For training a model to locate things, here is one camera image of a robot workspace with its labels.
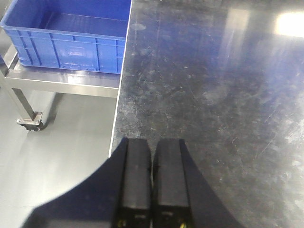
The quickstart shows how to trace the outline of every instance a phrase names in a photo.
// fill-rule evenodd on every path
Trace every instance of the gray floor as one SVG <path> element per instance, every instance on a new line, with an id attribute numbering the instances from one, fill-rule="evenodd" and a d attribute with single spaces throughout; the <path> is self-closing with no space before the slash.
<path id="1" fill-rule="evenodd" d="M 26 94 L 48 126 L 28 132 L 15 124 L 19 115 L 0 88 L 0 228 L 19 228 L 35 206 L 84 180 L 109 151 L 116 99 Z"/>

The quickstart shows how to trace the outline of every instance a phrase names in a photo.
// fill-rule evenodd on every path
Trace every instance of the stainless steel table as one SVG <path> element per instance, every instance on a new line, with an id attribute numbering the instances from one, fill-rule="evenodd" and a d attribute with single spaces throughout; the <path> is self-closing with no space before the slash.
<path id="1" fill-rule="evenodd" d="M 3 0 L 0 3 L 0 18 L 10 2 Z M 0 29 L 0 86 L 19 111 L 18 124 L 39 126 L 32 130 L 40 130 L 42 126 L 42 112 L 32 109 L 22 92 L 24 89 L 116 98 L 119 80 L 120 75 L 117 74 L 24 67 L 19 63 L 16 49 Z"/>
<path id="2" fill-rule="evenodd" d="M 303 21 L 297 0 L 134 0 L 112 149 L 183 138 L 243 225 L 304 227 Z"/>

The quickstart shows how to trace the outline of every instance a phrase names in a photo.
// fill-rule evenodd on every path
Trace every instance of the metal table surface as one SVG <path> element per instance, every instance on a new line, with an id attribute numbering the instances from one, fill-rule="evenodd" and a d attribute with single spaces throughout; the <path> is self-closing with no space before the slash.
<path id="1" fill-rule="evenodd" d="M 112 150 L 183 138 L 248 228 L 304 227 L 304 2 L 133 0 Z"/>

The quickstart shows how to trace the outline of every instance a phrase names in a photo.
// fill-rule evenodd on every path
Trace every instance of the scratch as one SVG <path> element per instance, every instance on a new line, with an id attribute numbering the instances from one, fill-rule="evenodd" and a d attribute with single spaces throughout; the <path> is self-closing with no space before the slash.
<path id="1" fill-rule="evenodd" d="M 234 143 L 234 141 L 237 139 L 237 137 L 235 137 L 232 141 L 231 141 L 231 143 Z"/>
<path id="2" fill-rule="evenodd" d="M 261 153 L 256 154 L 255 159 L 257 159 L 257 157 L 259 157 L 261 154 L 263 154 L 265 152 L 265 150 L 270 146 L 270 144 L 275 140 L 277 134 L 275 134 L 275 136 L 272 138 L 272 140 L 270 140 L 270 142 L 267 144 L 267 146 L 264 148 L 264 150 L 261 151 Z"/>
<path id="3" fill-rule="evenodd" d="M 193 97 L 194 97 L 194 99 L 196 100 L 196 102 L 199 104 L 199 101 L 198 101 L 198 99 L 196 98 L 196 96 L 194 95 L 194 93 L 193 93 L 193 91 L 192 91 L 192 89 L 191 89 L 191 87 L 189 86 L 189 89 L 190 89 L 190 92 L 192 93 L 192 95 L 193 95 Z"/>
<path id="4" fill-rule="evenodd" d="M 276 112 L 277 107 L 274 109 L 274 111 L 268 116 L 268 118 L 264 121 L 265 123 L 267 122 L 267 120 Z"/>

